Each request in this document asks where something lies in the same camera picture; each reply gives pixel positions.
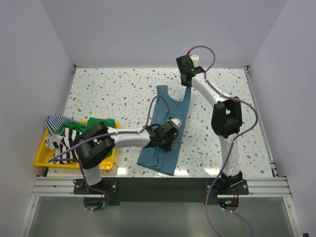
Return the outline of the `blue ribbed tank top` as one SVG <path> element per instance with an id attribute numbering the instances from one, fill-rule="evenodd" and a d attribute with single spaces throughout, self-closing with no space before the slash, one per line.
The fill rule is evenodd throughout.
<path id="1" fill-rule="evenodd" d="M 173 175 L 180 153 L 191 89 L 186 87 L 183 99 L 177 101 L 168 94 L 168 86 L 158 85 L 157 96 L 151 126 L 148 128 L 154 140 L 142 149 L 137 164 L 165 175 Z"/>

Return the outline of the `black white striped tank top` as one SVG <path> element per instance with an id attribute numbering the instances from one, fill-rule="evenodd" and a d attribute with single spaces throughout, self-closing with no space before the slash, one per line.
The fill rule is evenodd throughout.
<path id="1" fill-rule="evenodd" d="M 49 150 L 54 151 L 52 157 L 59 155 L 65 150 L 69 149 L 74 145 L 74 141 L 81 135 L 80 131 L 73 130 L 70 128 L 63 128 L 59 134 L 48 135 L 45 138 L 45 146 Z M 52 162 L 51 159 L 48 160 L 49 163 L 57 163 L 57 164 L 67 164 L 70 161 L 58 161 L 59 159 L 78 159 L 77 152 L 72 150 L 56 159 L 56 161 Z"/>

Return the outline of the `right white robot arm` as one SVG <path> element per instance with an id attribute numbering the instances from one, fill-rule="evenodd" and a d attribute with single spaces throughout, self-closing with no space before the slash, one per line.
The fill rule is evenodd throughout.
<path id="1" fill-rule="evenodd" d="M 204 78 L 205 70 L 196 66 L 189 55 L 176 58 L 181 84 L 197 90 L 212 106 L 211 127 L 218 135 L 222 154 L 220 177 L 211 187 L 212 194 L 231 194 L 243 180 L 238 147 L 234 137 L 242 126 L 241 104 L 237 97 L 229 99 L 219 88 Z"/>

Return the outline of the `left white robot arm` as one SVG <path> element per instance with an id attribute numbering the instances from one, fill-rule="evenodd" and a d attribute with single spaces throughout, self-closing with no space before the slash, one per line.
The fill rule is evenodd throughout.
<path id="1" fill-rule="evenodd" d="M 74 140 L 74 149 L 86 180 L 85 188 L 92 194 L 101 191 L 99 164 L 113 149 L 158 147 L 169 151 L 181 125 L 181 120 L 177 118 L 171 118 L 162 125 L 128 130 L 107 127 L 104 122 L 96 123 Z"/>

